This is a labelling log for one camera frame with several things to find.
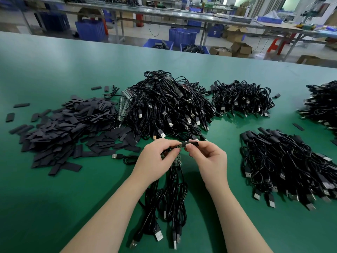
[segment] hand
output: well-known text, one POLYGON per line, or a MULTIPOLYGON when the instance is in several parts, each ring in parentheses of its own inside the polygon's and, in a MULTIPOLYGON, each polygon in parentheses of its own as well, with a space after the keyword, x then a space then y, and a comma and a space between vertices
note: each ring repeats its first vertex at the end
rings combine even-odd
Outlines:
POLYGON ((198 141, 198 143, 198 147, 187 144, 185 150, 196 160, 207 190, 210 191, 227 184, 226 152, 208 141, 198 141))
POLYGON ((149 186, 168 171, 178 153, 180 153, 180 148, 172 149, 163 160, 160 157, 161 153, 170 146, 180 144, 181 142, 177 140, 161 138, 146 145, 139 155, 130 177, 134 177, 138 181, 146 183, 146 186, 149 186))

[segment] green table surface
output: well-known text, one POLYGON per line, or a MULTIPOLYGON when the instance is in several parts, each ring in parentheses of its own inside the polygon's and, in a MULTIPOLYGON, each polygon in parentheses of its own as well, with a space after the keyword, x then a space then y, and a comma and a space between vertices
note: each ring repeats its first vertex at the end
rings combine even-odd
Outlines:
MULTIPOLYGON (((33 113, 60 108, 72 94, 101 97, 103 89, 90 88, 114 84, 122 90, 143 80, 145 71, 159 69, 175 78, 200 81, 207 89, 217 79, 225 83, 237 79, 270 87, 272 95, 281 94, 270 118, 216 118, 205 136, 227 152, 230 188, 274 252, 335 252, 337 202, 327 204, 318 198, 316 210, 310 212, 299 202, 277 194, 275 209, 267 207, 263 199, 254 200, 252 188, 240 172, 239 134, 258 127, 280 129, 300 135, 314 151, 337 159, 337 148, 330 142, 333 134, 296 113, 309 96, 305 85, 335 80, 336 69, 4 32, 0 33, 0 43, 1 252, 59 252, 133 169, 108 156, 78 158, 71 161, 83 165, 80 172, 61 170, 50 177, 50 168, 30 169, 33 154, 21 153, 19 136, 8 131, 30 124, 33 113), (14 104, 26 102, 31 105, 13 109, 14 104), (6 114, 11 112, 15 121, 5 123, 6 114)), ((151 141, 141 140, 139 146, 151 141)), ((224 252, 216 210, 196 163, 185 152, 182 168, 189 192, 185 200, 187 223, 178 251, 224 252)), ((128 246, 141 216, 137 205, 120 252, 131 252, 128 246)), ((170 228, 158 222, 164 239, 156 242, 153 236, 145 235, 133 252, 172 251, 171 234, 167 233, 170 228)))

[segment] forearm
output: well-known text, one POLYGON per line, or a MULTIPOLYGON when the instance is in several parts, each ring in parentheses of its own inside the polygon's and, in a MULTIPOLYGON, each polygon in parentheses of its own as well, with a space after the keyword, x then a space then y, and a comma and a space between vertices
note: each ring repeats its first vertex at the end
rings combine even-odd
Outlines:
POLYGON ((210 190, 210 194, 219 216, 228 253, 272 252, 227 184, 210 190))
POLYGON ((146 188, 129 177, 61 253, 117 253, 134 207, 146 188))

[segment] floor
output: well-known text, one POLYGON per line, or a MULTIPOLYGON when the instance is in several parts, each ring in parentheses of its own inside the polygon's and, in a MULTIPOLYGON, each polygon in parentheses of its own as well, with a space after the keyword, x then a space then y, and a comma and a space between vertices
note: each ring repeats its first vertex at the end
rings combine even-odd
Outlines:
MULTIPOLYGON (((28 23, 32 27, 32 31, 36 35, 46 35, 52 37, 60 37, 60 38, 69 38, 74 39, 73 33, 76 31, 75 21, 77 21, 77 15, 67 14, 70 29, 67 32, 58 33, 58 32, 47 32, 44 33, 32 12, 25 12, 25 16, 27 18, 28 23)), ((145 20, 147 21, 161 21, 161 17, 150 17, 145 16, 145 20)), ((134 45, 134 46, 143 46, 143 44, 149 39, 169 39, 169 29, 170 26, 167 25, 155 25, 155 24, 144 24, 144 27, 124 27, 125 41, 122 44, 126 45, 134 45)), ((14 33, 29 33, 27 27, 24 24, 23 16, 18 11, 7 11, 0 10, 0 31, 6 32, 14 32, 14 33)), ((118 27, 119 35, 121 36, 121 27, 118 27)), ((114 29, 109 29, 109 37, 105 40, 105 42, 116 43, 116 32, 114 29)), ((201 33, 196 36, 196 44, 200 43, 201 33)), ((290 48, 289 45, 286 45, 282 51, 281 55, 275 55, 274 53, 267 53, 267 49, 272 43, 272 39, 264 39, 260 37, 246 37, 244 42, 250 45, 253 48, 253 53, 249 56, 252 59, 260 59, 260 60, 275 60, 279 61, 282 59, 290 48)), ((232 45, 231 42, 225 40, 224 38, 215 38, 215 37, 207 37, 206 46, 209 49, 211 46, 223 46, 230 48, 232 45)), ((325 47, 323 44, 318 43, 310 43, 303 44, 298 43, 296 47, 293 49, 291 55, 288 57, 287 62, 296 63, 298 58, 301 55, 313 55, 322 59, 329 60, 337 60, 337 55, 334 50, 331 50, 325 47)), ((331 61, 332 64, 326 65, 329 67, 337 68, 337 62, 331 61)))

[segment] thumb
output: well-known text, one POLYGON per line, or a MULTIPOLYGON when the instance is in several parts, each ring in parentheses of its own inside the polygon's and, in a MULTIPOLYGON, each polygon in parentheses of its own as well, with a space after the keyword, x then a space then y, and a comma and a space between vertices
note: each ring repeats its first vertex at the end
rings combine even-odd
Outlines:
POLYGON ((171 166, 171 164, 174 162, 174 160, 176 159, 176 157, 179 153, 180 153, 180 148, 174 148, 167 154, 167 156, 164 158, 163 161, 168 166, 171 166))
POLYGON ((202 152, 193 144, 187 144, 186 149, 189 152, 189 155, 193 157, 196 160, 196 163, 198 165, 201 164, 205 160, 205 156, 203 155, 202 152))

